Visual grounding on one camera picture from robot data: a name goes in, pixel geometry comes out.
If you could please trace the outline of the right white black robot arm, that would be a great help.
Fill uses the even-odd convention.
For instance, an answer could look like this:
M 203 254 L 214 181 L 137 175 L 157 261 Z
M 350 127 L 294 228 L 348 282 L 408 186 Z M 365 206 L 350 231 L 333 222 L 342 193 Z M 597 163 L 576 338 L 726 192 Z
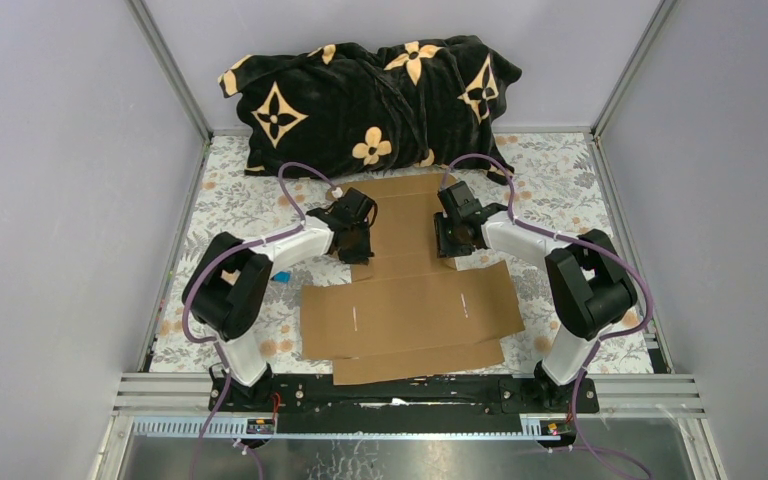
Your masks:
M 437 255 L 468 256 L 495 250 L 538 266 L 549 280 L 561 326 L 538 364 L 535 402 L 557 412 L 573 398 L 572 384 L 592 360 L 593 349 L 638 303 L 640 278 L 597 229 L 573 237 L 518 219 L 499 203 L 483 205 L 463 181 L 438 191 L 434 215 Z

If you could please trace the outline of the brown cardboard box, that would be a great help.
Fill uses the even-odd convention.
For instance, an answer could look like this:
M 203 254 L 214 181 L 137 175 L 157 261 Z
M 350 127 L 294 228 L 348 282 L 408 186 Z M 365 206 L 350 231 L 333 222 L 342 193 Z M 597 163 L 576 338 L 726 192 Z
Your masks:
M 301 355 L 328 360 L 337 385 L 473 370 L 503 362 L 524 329 L 505 262 L 459 270 L 437 255 L 439 174 L 356 181 L 378 205 L 368 264 L 351 281 L 304 286 Z

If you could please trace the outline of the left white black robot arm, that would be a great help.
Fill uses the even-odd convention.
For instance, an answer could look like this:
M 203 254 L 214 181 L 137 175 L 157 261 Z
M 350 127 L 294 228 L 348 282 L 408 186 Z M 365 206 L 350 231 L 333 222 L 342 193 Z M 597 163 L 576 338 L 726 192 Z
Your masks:
M 269 401 L 270 372 L 253 333 L 268 283 L 273 277 L 310 258 L 334 255 L 344 264 L 366 265 L 374 256 L 371 227 L 377 203 L 359 190 L 336 188 L 325 208 L 305 212 L 295 225 L 256 239 L 228 232 L 215 236 L 184 288 L 185 320 L 207 330 L 234 382 L 232 398 L 248 411 Z

